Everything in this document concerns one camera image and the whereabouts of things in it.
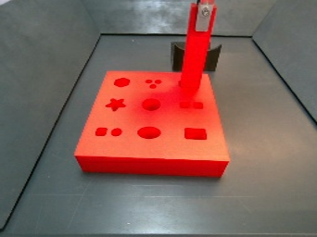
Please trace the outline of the red rectangular pusher rod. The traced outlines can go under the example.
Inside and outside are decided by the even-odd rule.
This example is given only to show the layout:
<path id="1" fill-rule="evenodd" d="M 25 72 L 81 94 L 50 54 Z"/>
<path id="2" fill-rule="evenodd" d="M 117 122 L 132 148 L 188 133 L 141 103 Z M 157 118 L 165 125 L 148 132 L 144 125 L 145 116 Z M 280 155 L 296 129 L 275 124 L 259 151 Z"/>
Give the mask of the red rectangular pusher rod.
<path id="1" fill-rule="evenodd" d="M 183 66 L 180 73 L 180 87 L 197 89 L 205 65 L 209 35 L 215 20 L 216 6 L 212 10 L 211 22 L 207 31 L 195 30 L 196 3 L 191 4 L 189 21 L 187 29 Z"/>

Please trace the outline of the grey metal rod mount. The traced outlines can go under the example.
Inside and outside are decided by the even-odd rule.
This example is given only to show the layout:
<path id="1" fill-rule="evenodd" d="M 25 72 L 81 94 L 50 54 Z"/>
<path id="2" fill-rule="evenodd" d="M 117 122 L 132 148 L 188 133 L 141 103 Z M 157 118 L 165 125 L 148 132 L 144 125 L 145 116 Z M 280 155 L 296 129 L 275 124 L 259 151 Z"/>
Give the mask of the grey metal rod mount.
<path id="1" fill-rule="evenodd" d="M 212 10 L 215 8 L 215 0 L 196 0 L 196 18 L 195 18 L 195 30 L 207 31 Z"/>

